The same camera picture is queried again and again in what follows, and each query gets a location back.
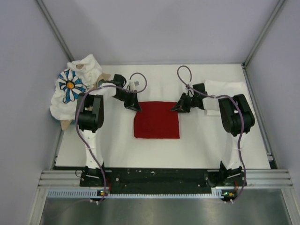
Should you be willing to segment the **red t shirt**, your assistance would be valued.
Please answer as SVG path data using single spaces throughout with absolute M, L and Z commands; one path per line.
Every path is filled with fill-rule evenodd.
M 175 102 L 141 102 L 134 117 L 134 137 L 143 139 L 179 139 L 180 126 Z

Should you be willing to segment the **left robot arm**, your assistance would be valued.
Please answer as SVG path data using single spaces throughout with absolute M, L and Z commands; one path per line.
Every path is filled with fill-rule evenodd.
M 135 112 L 142 109 L 138 102 L 138 93 L 143 92 L 147 87 L 147 80 L 143 89 L 138 90 L 138 81 L 133 76 L 141 75 L 134 73 L 129 80 L 119 74 L 115 74 L 110 81 L 101 81 L 94 90 L 79 95 L 76 112 L 75 128 L 79 138 L 83 141 L 86 150 L 86 168 L 90 180 L 96 186 L 106 182 L 106 174 L 103 169 L 104 159 L 98 143 L 99 129 L 104 124 L 105 109 L 107 100 L 114 98 L 124 103 L 124 107 Z

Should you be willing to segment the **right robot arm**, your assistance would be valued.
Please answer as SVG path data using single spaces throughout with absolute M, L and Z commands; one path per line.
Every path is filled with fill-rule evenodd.
M 189 113 L 191 108 L 220 112 L 223 129 L 227 134 L 225 153 L 217 173 L 209 173 L 207 183 L 211 187 L 233 185 L 245 178 L 245 163 L 242 159 L 242 138 L 255 124 L 255 117 L 244 94 L 233 97 L 209 95 L 204 83 L 187 86 L 173 112 Z

